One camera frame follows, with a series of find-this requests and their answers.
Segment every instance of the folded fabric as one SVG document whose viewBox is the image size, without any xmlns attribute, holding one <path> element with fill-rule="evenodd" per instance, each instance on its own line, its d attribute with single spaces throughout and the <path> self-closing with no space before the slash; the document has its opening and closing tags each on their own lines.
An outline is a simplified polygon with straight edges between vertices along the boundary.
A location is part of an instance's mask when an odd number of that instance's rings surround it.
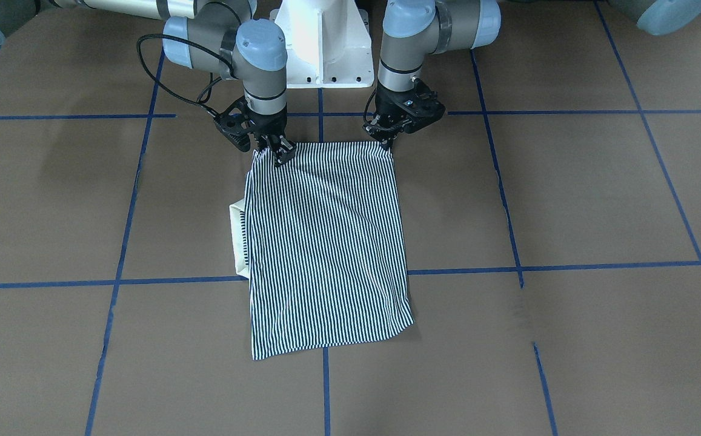
<svg viewBox="0 0 701 436">
<path fill-rule="evenodd" d="M 289 163 L 274 163 L 270 150 L 255 152 L 237 212 L 253 358 L 375 342 L 411 325 L 391 153 L 298 144 Z"/>
</svg>

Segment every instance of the white mounting bracket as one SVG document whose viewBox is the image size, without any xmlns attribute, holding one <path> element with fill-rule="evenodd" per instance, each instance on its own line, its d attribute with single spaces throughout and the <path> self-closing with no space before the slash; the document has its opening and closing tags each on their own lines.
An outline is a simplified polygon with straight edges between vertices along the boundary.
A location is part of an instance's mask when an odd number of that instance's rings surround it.
<svg viewBox="0 0 701 436">
<path fill-rule="evenodd" d="M 283 0 L 270 19 L 286 36 L 289 88 L 367 88 L 374 83 L 368 14 L 352 0 Z"/>
</svg>

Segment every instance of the brown floor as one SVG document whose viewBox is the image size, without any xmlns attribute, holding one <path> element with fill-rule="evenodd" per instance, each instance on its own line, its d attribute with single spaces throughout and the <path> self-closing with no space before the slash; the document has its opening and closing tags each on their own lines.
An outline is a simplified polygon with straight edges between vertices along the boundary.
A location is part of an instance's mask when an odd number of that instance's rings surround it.
<svg viewBox="0 0 701 436">
<path fill-rule="evenodd" d="M 13 35 L 0 436 L 701 434 L 701 17 L 656 38 L 605 3 L 502 11 L 491 46 L 428 58 L 450 113 L 394 153 L 416 325 L 263 362 L 228 221 L 250 155 L 154 94 L 134 43 L 161 23 Z M 365 140 L 369 93 L 289 91 L 287 133 Z"/>
</svg>

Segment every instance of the dual-arm robot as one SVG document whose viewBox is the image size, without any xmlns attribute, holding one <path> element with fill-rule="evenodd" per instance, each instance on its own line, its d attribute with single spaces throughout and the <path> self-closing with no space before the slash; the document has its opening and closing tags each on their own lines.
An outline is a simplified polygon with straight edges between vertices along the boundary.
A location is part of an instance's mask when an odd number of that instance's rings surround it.
<svg viewBox="0 0 701 436">
<path fill-rule="evenodd" d="M 320 22 L 314 27 L 318 41 L 317 44 L 308 41 L 311 47 L 331 52 L 336 58 L 336 53 L 342 51 L 337 50 L 336 41 L 347 44 L 343 39 L 359 36 L 350 30 L 332 34 L 324 28 L 328 23 L 342 25 L 347 18 L 348 28 L 356 24 L 357 30 L 360 17 L 348 15 L 348 11 L 357 12 L 350 0 L 284 0 L 284 5 L 286 2 L 300 5 L 300 8 L 287 8 L 288 11 L 309 11 L 301 7 L 304 4 L 319 8 Z M 610 0 L 610 4 L 653 34 L 677 30 L 701 12 L 701 0 Z M 140 60 L 151 79 L 172 96 L 207 111 L 218 130 L 241 151 L 250 149 L 250 136 L 253 136 L 259 149 L 269 148 L 275 153 L 278 165 L 293 156 L 294 144 L 285 134 L 286 88 L 304 84 L 288 83 L 286 69 L 288 65 L 303 67 L 297 63 L 300 60 L 288 58 L 289 50 L 297 54 L 300 50 L 294 49 L 296 42 L 287 41 L 275 22 L 253 19 L 256 0 L 0 0 L 0 45 L 40 11 L 76 7 L 165 20 L 164 33 L 145 35 L 137 44 Z M 334 15 L 324 16 L 324 11 L 334 11 Z M 414 133 L 438 121 L 445 107 L 436 92 L 420 80 L 425 56 L 490 44 L 499 29 L 500 9 L 496 0 L 388 0 L 377 88 L 364 109 L 364 130 L 388 148 L 399 133 Z M 309 39 L 301 33 L 303 39 Z M 298 28 L 288 28 L 290 38 L 298 34 Z M 162 39 L 165 55 L 173 63 L 209 71 L 216 77 L 197 100 L 178 96 L 159 83 L 145 66 L 140 46 L 146 39 Z M 315 57 L 326 64 L 341 64 L 338 58 L 326 59 L 323 52 Z M 317 71 L 325 73 L 328 69 Z M 207 91 L 230 79 L 242 81 L 243 96 L 225 111 L 209 107 L 204 99 Z M 323 77 L 316 75 L 315 79 L 325 83 Z M 367 119 L 372 99 L 376 109 L 372 118 Z"/>
</svg>

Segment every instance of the striped cloth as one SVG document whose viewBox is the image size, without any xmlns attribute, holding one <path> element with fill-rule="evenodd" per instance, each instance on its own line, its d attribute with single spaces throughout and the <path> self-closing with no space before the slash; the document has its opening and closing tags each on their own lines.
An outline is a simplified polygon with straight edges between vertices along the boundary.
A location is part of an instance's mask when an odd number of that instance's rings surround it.
<svg viewBox="0 0 701 436">
<path fill-rule="evenodd" d="M 414 321 L 393 157 L 373 142 L 298 144 L 245 182 L 255 360 L 375 342 Z"/>
</svg>

